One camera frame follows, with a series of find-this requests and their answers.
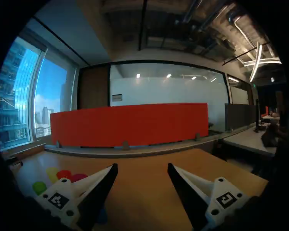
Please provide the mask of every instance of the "orange partition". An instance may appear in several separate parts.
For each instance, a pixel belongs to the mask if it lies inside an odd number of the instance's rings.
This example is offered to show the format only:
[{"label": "orange partition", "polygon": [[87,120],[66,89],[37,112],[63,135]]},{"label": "orange partition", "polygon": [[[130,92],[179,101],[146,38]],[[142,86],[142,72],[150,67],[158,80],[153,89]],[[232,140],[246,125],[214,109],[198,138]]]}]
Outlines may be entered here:
[{"label": "orange partition", "polygon": [[116,147],[161,144],[208,135],[206,103],[144,104],[52,113],[53,144]]}]

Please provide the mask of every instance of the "desk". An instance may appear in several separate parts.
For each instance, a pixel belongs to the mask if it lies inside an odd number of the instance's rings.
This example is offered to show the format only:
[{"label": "desk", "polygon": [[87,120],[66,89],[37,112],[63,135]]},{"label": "desk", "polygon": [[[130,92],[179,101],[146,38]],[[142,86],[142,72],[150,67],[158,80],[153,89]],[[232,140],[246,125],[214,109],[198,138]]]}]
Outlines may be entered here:
[{"label": "desk", "polygon": [[91,175],[117,163],[119,173],[105,203],[108,223],[96,224],[95,231],[191,231],[187,214],[167,174],[170,162],[210,181],[223,176],[249,196],[260,195],[267,184],[266,180],[201,149],[118,159],[74,157],[42,151],[23,160],[16,180],[20,190],[30,195],[35,181],[50,184],[45,173],[48,167]]},{"label": "desk", "polygon": [[265,147],[262,143],[261,136],[265,131],[254,132],[255,127],[249,128],[243,132],[224,138],[226,144],[240,147],[264,156],[273,157],[276,147]]},{"label": "desk", "polygon": [[280,117],[272,117],[272,116],[264,116],[264,117],[262,117],[262,119],[269,119],[269,120],[276,120],[277,121],[277,123],[279,122],[279,120],[280,120]]}]

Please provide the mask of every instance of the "sky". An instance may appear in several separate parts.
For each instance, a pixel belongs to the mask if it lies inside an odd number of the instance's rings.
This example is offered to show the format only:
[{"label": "sky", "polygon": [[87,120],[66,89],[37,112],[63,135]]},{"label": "sky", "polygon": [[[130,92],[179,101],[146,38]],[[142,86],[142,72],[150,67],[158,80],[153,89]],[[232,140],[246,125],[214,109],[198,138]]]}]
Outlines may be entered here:
[{"label": "sky", "polygon": [[61,86],[66,82],[67,71],[44,59],[35,91],[35,112],[42,113],[43,107],[60,112]]}]

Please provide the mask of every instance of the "ceiling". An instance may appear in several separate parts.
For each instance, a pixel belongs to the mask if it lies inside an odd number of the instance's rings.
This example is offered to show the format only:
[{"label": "ceiling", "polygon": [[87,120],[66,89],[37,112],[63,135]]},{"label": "ceiling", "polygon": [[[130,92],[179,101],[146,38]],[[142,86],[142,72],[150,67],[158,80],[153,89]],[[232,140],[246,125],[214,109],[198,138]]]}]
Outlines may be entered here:
[{"label": "ceiling", "polygon": [[[138,42],[142,8],[143,0],[100,0],[100,12],[115,35],[114,43]],[[141,49],[176,50],[216,62],[253,49],[234,60],[250,76],[253,66],[243,63],[255,60],[257,43],[264,44],[261,59],[278,59],[262,29],[234,1],[148,0]]]},{"label": "ceiling", "polygon": [[[51,0],[35,16],[89,65],[114,60],[115,50],[129,47],[136,53],[141,34],[141,50],[174,50],[218,65],[254,49],[232,61],[247,78],[253,65],[244,67],[244,62],[255,60],[257,43],[265,44],[261,59],[278,58],[265,33],[234,1],[148,0],[142,20],[143,3],[143,0]],[[27,26],[80,67],[87,66],[34,19]],[[276,69],[275,64],[260,64],[259,69],[262,66],[266,66],[263,70]],[[271,81],[269,75],[259,78]]]}]

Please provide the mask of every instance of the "pink object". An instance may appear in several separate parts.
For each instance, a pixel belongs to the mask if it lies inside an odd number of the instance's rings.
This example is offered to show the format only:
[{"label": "pink object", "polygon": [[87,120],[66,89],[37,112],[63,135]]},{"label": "pink object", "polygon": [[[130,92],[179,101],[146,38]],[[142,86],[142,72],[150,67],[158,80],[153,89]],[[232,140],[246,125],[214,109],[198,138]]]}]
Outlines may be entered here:
[{"label": "pink object", "polygon": [[69,170],[61,170],[59,172],[57,172],[57,177],[60,180],[61,178],[67,178],[69,180],[71,180],[72,178],[72,173]]},{"label": "pink object", "polygon": [[86,174],[75,174],[71,177],[71,182],[74,183],[76,181],[82,180],[83,178],[86,178]]}]

